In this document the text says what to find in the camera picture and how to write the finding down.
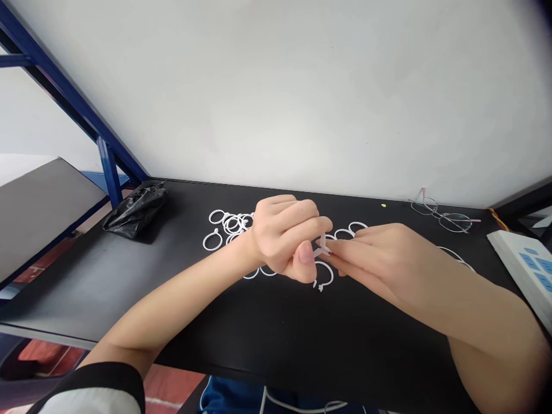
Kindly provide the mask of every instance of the hand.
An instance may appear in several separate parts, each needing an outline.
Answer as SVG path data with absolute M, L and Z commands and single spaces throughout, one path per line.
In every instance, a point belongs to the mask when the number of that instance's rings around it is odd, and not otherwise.
M 311 240 L 332 229 L 312 200 L 277 195 L 257 203 L 251 234 L 257 259 L 273 271 L 302 283 L 316 279 Z
M 475 292 L 497 286 L 402 224 L 360 230 L 352 240 L 327 240 L 321 255 L 405 313 L 450 334 L 451 312 L 469 304 Z

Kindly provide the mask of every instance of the black tabletop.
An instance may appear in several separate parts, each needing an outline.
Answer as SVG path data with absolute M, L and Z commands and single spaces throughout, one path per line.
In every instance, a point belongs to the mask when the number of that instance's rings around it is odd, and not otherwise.
M 0 310 L 0 331 L 91 347 L 135 302 L 209 254 L 202 241 L 215 228 L 210 212 L 251 213 L 262 198 L 282 193 L 314 200 L 334 229 L 404 223 L 521 296 L 485 237 L 499 229 L 486 210 L 440 207 L 482 220 L 463 234 L 407 202 L 178 181 L 166 187 L 169 200 L 140 241 L 96 225 Z M 319 275 L 329 279 L 321 267 Z M 477 411 L 445 336 L 337 272 L 323 292 L 282 276 L 242 279 L 157 363 L 402 413 Z

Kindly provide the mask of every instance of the white wall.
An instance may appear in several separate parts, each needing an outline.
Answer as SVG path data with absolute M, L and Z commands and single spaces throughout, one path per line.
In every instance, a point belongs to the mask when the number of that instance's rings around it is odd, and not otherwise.
M 20 68 L 0 69 L 0 153 L 60 156 L 102 171 L 96 145 Z
M 153 176 L 488 206 L 552 175 L 520 1 L 8 3 Z

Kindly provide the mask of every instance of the fingernail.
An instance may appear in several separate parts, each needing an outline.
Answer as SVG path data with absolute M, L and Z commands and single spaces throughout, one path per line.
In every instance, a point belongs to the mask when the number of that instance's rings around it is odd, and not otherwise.
M 315 255 L 312 252 L 312 247 L 309 246 L 308 241 L 304 241 L 299 246 L 299 260 L 303 264 L 311 263 L 315 259 Z

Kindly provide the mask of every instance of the blue switch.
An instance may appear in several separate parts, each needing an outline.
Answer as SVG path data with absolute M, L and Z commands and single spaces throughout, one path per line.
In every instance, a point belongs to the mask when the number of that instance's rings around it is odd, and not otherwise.
M 535 256 L 538 256 L 538 255 L 539 255 L 539 252 L 538 252 L 538 251 L 533 250 L 533 249 L 530 249 L 530 248 L 528 248 L 528 247 L 525 247 L 525 251 L 526 251 L 527 253 L 531 253 L 532 255 L 535 255 Z
M 529 266 L 530 268 L 532 268 L 534 270 L 540 270 L 539 267 L 535 264 L 535 262 L 533 262 L 533 259 L 531 259 L 529 256 L 527 256 L 526 254 L 523 254 L 523 253 L 520 253 L 519 255 L 525 261 L 527 266 Z
M 548 274 L 552 274 L 552 262 L 544 259 L 535 258 Z
M 535 276 L 540 280 L 542 285 L 545 287 L 546 290 L 549 292 L 552 292 L 552 283 L 548 280 L 548 278 L 540 273 L 535 272 Z

